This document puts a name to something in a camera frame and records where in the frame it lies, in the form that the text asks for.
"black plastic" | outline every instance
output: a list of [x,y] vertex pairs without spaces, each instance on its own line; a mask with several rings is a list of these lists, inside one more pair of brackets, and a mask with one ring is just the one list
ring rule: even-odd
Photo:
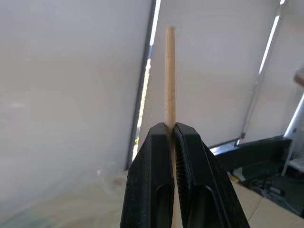
[[284,165],[287,157],[287,154],[285,155],[284,153],[288,151],[290,144],[291,139],[288,138],[270,138],[239,145],[231,151],[216,155],[216,158],[228,171],[243,167],[243,172],[246,172],[246,167],[256,164],[256,170],[258,170],[258,164],[263,162],[283,162]]
[[177,123],[176,175],[184,228],[248,228],[227,172],[194,128]]
[[152,127],[128,172],[121,228],[171,228],[174,179],[164,123]]

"blurry object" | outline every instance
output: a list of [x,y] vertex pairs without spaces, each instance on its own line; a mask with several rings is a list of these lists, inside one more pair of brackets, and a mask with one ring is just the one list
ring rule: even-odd
[[289,166],[300,172],[304,172],[304,158],[296,158],[289,162]]
[[235,175],[240,181],[245,181],[246,180],[246,178],[243,175],[243,168],[242,167],[233,170],[232,174]]
[[239,178],[237,178],[235,175],[231,174],[230,172],[228,172],[228,176],[229,176],[232,183],[238,183],[239,182]]
[[297,70],[294,79],[297,84],[304,86],[304,68]]

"white roller blind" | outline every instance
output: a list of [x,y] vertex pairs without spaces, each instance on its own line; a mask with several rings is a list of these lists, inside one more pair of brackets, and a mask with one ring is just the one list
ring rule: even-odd
[[1,213],[11,199],[58,193],[70,175],[124,169],[150,9],[150,0],[1,1]]
[[304,63],[304,17],[284,15],[243,143],[283,135],[303,88],[294,82]]
[[176,27],[176,120],[209,146],[239,137],[274,15],[273,0],[162,1],[141,137],[164,121],[168,25]]

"white curtain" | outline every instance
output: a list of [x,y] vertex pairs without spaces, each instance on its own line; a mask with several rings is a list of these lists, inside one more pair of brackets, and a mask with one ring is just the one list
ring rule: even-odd
[[243,143],[285,134],[303,95],[303,88],[294,82],[303,64],[304,16],[283,14]]
[[175,32],[176,120],[208,145],[240,136],[275,16],[273,0],[163,0],[141,142],[164,121],[164,52]]
[[1,1],[0,205],[124,169],[151,2]]

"wooden dowel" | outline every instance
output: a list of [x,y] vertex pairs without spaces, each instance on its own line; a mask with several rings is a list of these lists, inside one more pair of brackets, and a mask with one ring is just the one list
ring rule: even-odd
[[176,182],[176,165],[175,165],[175,150],[174,150],[174,126],[175,119],[175,40],[174,27],[168,27],[166,40],[166,54],[165,54],[165,125],[168,128],[170,143],[171,143],[171,161],[173,167],[173,175],[175,182],[174,204],[172,228],[176,228],[177,210],[179,207],[178,191]]

